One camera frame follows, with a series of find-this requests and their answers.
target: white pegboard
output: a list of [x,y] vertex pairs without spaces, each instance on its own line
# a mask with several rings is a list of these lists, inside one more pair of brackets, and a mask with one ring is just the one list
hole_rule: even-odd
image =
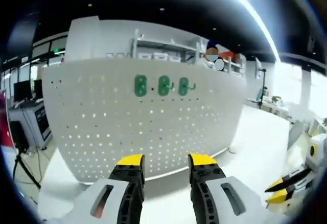
[[[134,94],[136,75],[147,95]],[[167,75],[175,90],[158,94]],[[195,90],[178,94],[181,77]],[[189,152],[216,155],[232,142],[245,80],[169,61],[92,59],[46,68],[46,115],[58,149],[77,180],[108,177],[119,159],[144,154],[147,180],[185,169]]]

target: white floor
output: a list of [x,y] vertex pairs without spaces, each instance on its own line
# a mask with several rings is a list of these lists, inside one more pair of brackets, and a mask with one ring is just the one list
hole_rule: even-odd
[[[303,133],[297,140],[297,142],[289,149],[287,163],[284,168],[284,174],[291,172],[294,168],[298,167],[303,162],[306,157],[309,140],[310,137],[306,133]],[[57,146],[55,141],[51,140],[48,143],[47,149],[39,153],[40,160],[38,160],[38,154],[34,154],[33,156],[24,159],[28,167],[31,168],[31,171],[37,181],[40,180],[41,182],[41,178],[44,175],[46,168],[49,164],[48,159],[51,159],[56,147]],[[31,180],[24,173],[20,166],[17,167],[15,181],[25,196],[29,196],[33,200],[38,202],[39,191],[33,185]],[[296,199],[293,201],[288,201],[282,205],[270,205],[269,209],[274,212],[292,213],[294,210],[297,209]]]

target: bright window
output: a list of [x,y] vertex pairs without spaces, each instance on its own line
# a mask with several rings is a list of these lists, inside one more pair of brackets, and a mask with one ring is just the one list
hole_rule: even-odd
[[327,117],[327,77],[315,71],[311,71],[309,109],[319,117]]
[[299,104],[302,89],[302,68],[297,65],[276,62],[273,95],[284,102]]

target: white box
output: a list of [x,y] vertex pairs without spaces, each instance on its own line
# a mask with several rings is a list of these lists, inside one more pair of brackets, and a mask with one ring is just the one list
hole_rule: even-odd
[[152,58],[155,59],[155,60],[167,61],[168,60],[168,54],[167,53],[154,53],[152,55]]
[[178,56],[169,56],[168,57],[168,60],[171,61],[171,62],[178,62],[178,63],[180,63],[180,57],[178,57]]
[[138,54],[138,58],[139,58],[139,59],[151,59],[151,58],[152,58],[152,54],[139,53],[139,54]]

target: black ceiling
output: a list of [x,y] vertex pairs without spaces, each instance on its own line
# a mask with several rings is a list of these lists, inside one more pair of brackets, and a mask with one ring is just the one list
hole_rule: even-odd
[[[293,0],[248,1],[262,18],[279,52],[295,53],[324,63],[323,48],[318,41],[313,50],[315,55],[307,50],[310,23]],[[12,0],[10,6],[5,7],[10,14],[1,25],[0,51],[4,50],[14,22],[36,9],[40,24],[34,42],[68,31],[74,18],[98,15],[100,19],[140,20],[179,28],[235,52],[271,53],[262,30],[236,0]]]

